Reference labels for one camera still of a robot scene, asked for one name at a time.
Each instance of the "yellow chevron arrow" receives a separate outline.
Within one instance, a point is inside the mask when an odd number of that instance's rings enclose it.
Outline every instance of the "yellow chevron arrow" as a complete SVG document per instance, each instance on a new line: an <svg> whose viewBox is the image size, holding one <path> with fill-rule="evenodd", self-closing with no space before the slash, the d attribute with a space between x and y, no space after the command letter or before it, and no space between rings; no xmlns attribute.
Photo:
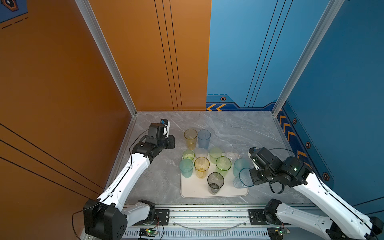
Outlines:
<svg viewBox="0 0 384 240"><path fill-rule="evenodd" d="M222 107L224 107L224 106L225 106L225 104L223 104L223 105L221 105L220 107L216 108L216 110L217 110L217 111L221 111L220 108L222 108Z"/></svg>
<svg viewBox="0 0 384 240"><path fill-rule="evenodd" d="M207 108L207 110L208 110L208 111L212 111L212 110L211 110L211 107L213 107L213 106L215 106L215 105L216 105L216 104L212 104L211 106L209 106L209 107Z"/></svg>
<svg viewBox="0 0 384 240"><path fill-rule="evenodd" d="M296 136L296 134L295 134L294 132L290 132L290 131L288 131L288 137L287 137L287 138L288 138L288 142L289 142L289 136L290 136L290 135L294 135L294 136Z"/></svg>
<svg viewBox="0 0 384 240"><path fill-rule="evenodd" d="M283 115L280 116L280 125L281 125L281 119L282 118L286 118L286 116L283 116Z"/></svg>
<svg viewBox="0 0 384 240"><path fill-rule="evenodd" d="M307 157L307 155L303 152L300 152L299 150L297 151L297 158L300 158L300 155Z"/></svg>
<svg viewBox="0 0 384 240"><path fill-rule="evenodd" d="M284 129L283 129L283 132L285 133L285 127L290 127L291 125L289 125L289 123L284 123Z"/></svg>

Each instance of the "cup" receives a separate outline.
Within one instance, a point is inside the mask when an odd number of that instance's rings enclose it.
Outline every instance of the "cup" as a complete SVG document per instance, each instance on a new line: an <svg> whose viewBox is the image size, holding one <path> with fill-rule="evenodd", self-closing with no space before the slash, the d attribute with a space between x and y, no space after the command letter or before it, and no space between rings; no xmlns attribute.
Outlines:
<svg viewBox="0 0 384 240"><path fill-rule="evenodd" d="M240 158L239 153L238 153L234 148L232 148L232 147L227 148L227 149L225 150L224 155L225 155L227 158L229 158L231 161L234 161L234 160Z"/></svg>
<svg viewBox="0 0 384 240"><path fill-rule="evenodd" d="M205 178L209 168L209 161L205 157L199 157L195 160L196 176L198 178Z"/></svg>
<svg viewBox="0 0 384 240"><path fill-rule="evenodd" d="M223 177L229 172L231 166L232 162L227 157L219 157L216 160L216 172L220 173Z"/></svg>
<svg viewBox="0 0 384 240"><path fill-rule="evenodd" d="M183 152L183 159L190 159L193 161L195 153L192 150L186 150Z"/></svg>
<svg viewBox="0 0 384 240"><path fill-rule="evenodd" d="M211 194L216 194L224 185L224 177L218 173L213 172L208 176L208 191Z"/></svg>
<svg viewBox="0 0 384 240"><path fill-rule="evenodd" d="M197 138L199 139L199 147L208 149L209 139L211 138L211 133L205 129L200 130L197 134Z"/></svg>
<svg viewBox="0 0 384 240"><path fill-rule="evenodd" d="M240 170L242 170L245 167L251 168L252 163L249 160L239 158L235 161L233 164L233 175L237 177L239 175Z"/></svg>
<svg viewBox="0 0 384 240"><path fill-rule="evenodd" d="M193 173L193 162L192 162L192 160L190 160L188 158L181 160L181 162L179 164L179 168L180 168L181 174L184 177L188 178L188 177L192 176L192 173Z"/></svg>
<svg viewBox="0 0 384 240"><path fill-rule="evenodd" d="M196 148L196 139L197 139L197 132L195 129L188 129L184 132L185 141L187 143L187 147L191 150Z"/></svg>
<svg viewBox="0 0 384 240"><path fill-rule="evenodd" d="M233 180L233 186L235 188L246 188L254 186L251 178L250 168L243 168L240 170L239 175Z"/></svg>
<svg viewBox="0 0 384 240"><path fill-rule="evenodd" d="M207 156L208 156L208 150L207 149L205 149L205 148L196 148L195 149L195 157L196 158L198 158L198 157L205 157L205 158L207 158Z"/></svg>
<svg viewBox="0 0 384 240"><path fill-rule="evenodd" d="M218 147L213 147L209 151L209 159L211 160L211 163L216 164L216 159L218 157L223 156L223 151Z"/></svg>

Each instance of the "wall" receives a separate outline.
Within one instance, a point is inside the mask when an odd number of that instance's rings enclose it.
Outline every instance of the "wall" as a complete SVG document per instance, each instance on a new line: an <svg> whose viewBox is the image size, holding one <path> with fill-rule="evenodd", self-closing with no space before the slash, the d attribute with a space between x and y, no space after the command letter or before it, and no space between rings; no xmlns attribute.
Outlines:
<svg viewBox="0 0 384 240"><path fill-rule="evenodd" d="M345 1L287 101L351 205L384 196L383 8ZM383 200L356 208L384 210Z"/></svg>
<svg viewBox="0 0 384 240"><path fill-rule="evenodd" d="M205 109L210 0L91 6L138 111Z"/></svg>
<svg viewBox="0 0 384 240"><path fill-rule="evenodd" d="M27 7L0 25L2 239L76 239L131 116L75 1Z"/></svg>
<svg viewBox="0 0 384 240"><path fill-rule="evenodd" d="M212 0L207 102L276 101L328 2Z"/></svg>

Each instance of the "blue decorative border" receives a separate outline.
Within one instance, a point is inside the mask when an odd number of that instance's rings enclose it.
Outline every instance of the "blue decorative border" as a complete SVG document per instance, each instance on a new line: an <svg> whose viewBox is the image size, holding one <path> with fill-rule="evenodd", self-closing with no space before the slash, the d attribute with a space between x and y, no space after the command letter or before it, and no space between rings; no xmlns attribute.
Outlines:
<svg viewBox="0 0 384 240"><path fill-rule="evenodd" d="M314 144L310 141L308 134L305 132L288 101L286 101L283 108L277 115L277 120L279 121L293 152L295 152L296 157L309 164L314 171L316 171L317 175L322 178L323 182L328 187L333 189L334 177L332 173L320 157L320 154ZM324 173L328 174L328 181L324 179Z"/></svg>
<svg viewBox="0 0 384 240"><path fill-rule="evenodd" d="M262 108L241 108L228 95L208 95L205 109L207 111L272 111L276 102Z"/></svg>

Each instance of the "plastic cup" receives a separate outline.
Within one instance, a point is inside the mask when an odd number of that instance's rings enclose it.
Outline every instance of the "plastic cup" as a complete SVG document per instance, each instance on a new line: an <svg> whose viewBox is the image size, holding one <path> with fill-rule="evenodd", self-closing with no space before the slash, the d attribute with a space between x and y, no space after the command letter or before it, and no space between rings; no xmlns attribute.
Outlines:
<svg viewBox="0 0 384 240"><path fill-rule="evenodd" d="M195 153L192 150L186 150L183 152L183 159L193 160L195 158Z"/></svg>
<svg viewBox="0 0 384 240"><path fill-rule="evenodd" d="M231 161L234 161L236 159L240 158L239 152L236 151L234 148L230 147L225 150L224 155L229 158Z"/></svg>
<svg viewBox="0 0 384 240"><path fill-rule="evenodd" d="M209 158L213 164L216 164L216 159L221 156L223 156L223 151L218 147L214 147L209 151Z"/></svg>
<svg viewBox="0 0 384 240"><path fill-rule="evenodd" d="M220 188L224 185L224 177L218 173L213 172L208 175L208 191L211 194L216 194Z"/></svg>
<svg viewBox="0 0 384 240"><path fill-rule="evenodd" d="M187 143L187 147L191 150L196 148L196 139L197 139L197 132L195 129L188 129L184 132L185 141Z"/></svg>
<svg viewBox="0 0 384 240"><path fill-rule="evenodd" d="M196 148L195 149L195 157L196 158L198 158L198 157L205 157L205 158L207 158L207 156L208 156L208 150L207 149L205 149L205 148Z"/></svg>
<svg viewBox="0 0 384 240"><path fill-rule="evenodd" d="M180 168L181 174L184 177L188 178L188 177L192 176L192 173L193 173L193 162L192 162L192 160L190 160L188 158L181 160L181 162L179 164L179 168Z"/></svg>
<svg viewBox="0 0 384 240"><path fill-rule="evenodd" d="M209 139L211 139L211 133L208 130L200 130L197 134L197 138L199 139L199 147L208 149L209 147Z"/></svg>
<svg viewBox="0 0 384 240"><path fill-rule="evenodd" d="M229 172L231 166L232 162L227 157L219 157L216 160L216 172L220 173L224 177Z"/></svg>
<svg viewBox="0 0 384 240"><path fill-rule="evenodd" d="M246 159L239 158L235 161L233 164L233 175L237 177L239 175L240 170L242 170L245 167L251 168L252 163Z"/></svg>
<svg viewBox="0 0 384 240"><path fill-rule="evenodd" d="M233 186L235 188L246 188L254 186L249 172L250 168L243 168L240 170L239 175L233 180Z"/></svg>
<svg viewBox="0 0 384 240"><path fill-rule="evenodd" d="M195 160L196 176L198 178L205 178L209 168L209 161L205 157L199 157Z"/></svg>

